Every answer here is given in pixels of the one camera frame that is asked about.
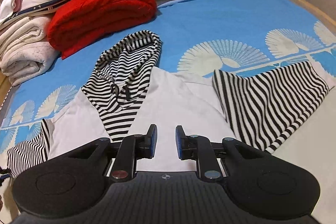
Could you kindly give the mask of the striped white hooded garment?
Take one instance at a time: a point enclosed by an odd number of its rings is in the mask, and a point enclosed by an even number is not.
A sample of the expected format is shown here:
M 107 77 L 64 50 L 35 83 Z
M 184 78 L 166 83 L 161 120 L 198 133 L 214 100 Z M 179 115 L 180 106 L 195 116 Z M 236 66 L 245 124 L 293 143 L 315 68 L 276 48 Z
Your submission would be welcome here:
M 252 77 L 215 70 L 206 79 L 156 66 L 161 40 L 139 31 L 105 50 L 80 88 L 55 90 L 35 111 L 29 140 L 7 151 L 11 177 L 98 138 L 116 143 L 158 129 L 152 161 L 142 170 L 192 170 L 174 151 L 175 128 L 211 141 L 232 137 L 274 152 L 320 106 L 333 86 L 322 67 L 303 61 Z

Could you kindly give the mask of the wooden bed frame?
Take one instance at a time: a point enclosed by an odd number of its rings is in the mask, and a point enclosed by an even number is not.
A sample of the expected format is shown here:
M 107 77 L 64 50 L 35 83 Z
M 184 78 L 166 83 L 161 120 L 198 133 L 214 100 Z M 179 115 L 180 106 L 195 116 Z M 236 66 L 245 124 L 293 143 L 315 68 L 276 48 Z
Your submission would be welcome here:
M 321 21 L 333 34 L 335 34 L 335 20 L 329 17 L 326 13 L 324 13 L 319 8 L 315 7 L 311 3 L 306 0 L 290 0 L 296 5 L 306 9 L 308 12 L 313 14 L 319 21 Z

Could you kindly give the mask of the beige folded quilt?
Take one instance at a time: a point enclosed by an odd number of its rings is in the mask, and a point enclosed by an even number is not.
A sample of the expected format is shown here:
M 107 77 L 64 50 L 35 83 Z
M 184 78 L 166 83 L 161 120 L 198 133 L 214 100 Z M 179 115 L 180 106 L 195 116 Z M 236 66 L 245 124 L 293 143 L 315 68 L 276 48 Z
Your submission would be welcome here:
M 47 39 L 52 15 L 26 16 L 1 30 L 1 73 L 18 86 L 45 73 L 58 57 Z

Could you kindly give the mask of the red folded blanket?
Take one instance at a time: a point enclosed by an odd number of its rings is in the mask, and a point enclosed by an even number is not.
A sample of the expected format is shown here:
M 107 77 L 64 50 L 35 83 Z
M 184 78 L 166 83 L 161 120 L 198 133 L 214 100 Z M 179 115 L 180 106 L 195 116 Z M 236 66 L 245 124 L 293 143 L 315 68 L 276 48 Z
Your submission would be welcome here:
M 155 0 L 71 0 L 52 17 L 47 40 L 66 59 L 106 35 L 150 21 L 156 10 Z

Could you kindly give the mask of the blue white patterned bedsheet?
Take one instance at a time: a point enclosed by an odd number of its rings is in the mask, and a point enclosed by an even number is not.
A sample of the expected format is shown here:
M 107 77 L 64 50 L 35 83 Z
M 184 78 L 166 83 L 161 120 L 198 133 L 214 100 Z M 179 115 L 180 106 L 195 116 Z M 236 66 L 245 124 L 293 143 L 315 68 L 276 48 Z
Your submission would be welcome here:
M 158 66 L 210 78 L 215 69 L 253 76 L 310 61 L 335 81 L 335 31 L 291 0 L 158 0 L 157 17 L 103 38 L 8 96 L 2 109 L 1 163 L 7 150 L 33 137 L 31 127 L 52 118 L 88 80 L 100 53 L 124 36 L 151 30 L 163 41 Z

